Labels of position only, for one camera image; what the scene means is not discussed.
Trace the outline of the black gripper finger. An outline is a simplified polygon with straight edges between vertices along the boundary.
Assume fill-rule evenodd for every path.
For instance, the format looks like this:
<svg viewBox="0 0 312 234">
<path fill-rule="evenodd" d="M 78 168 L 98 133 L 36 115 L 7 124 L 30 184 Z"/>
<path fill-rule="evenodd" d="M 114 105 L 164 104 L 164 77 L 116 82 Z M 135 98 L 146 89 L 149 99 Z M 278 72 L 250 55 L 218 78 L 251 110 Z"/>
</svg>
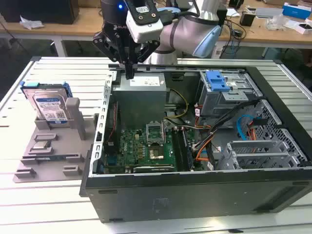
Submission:
<svg viewBox="0 0 312 234">
<path fill-rule="evenodd" d="M 111 61 L 118 62 L 124 68 L 126 79 L 131 78 L 131 64 L 129 53 L 126 52 L 125 40 L 119 31 L 113 32 L 109 38 L 103 31 L 97 32 L 92 43 L 103 52 Z"/>
<path fill-rule="evenodd" d="M 159 40 L 146 42 L 146 45 L 141 49 L 141 44 L 130 40 L 130 79 L 134 78 L 135 65 L 143 63 L 160 45 Z"/>
</svg>

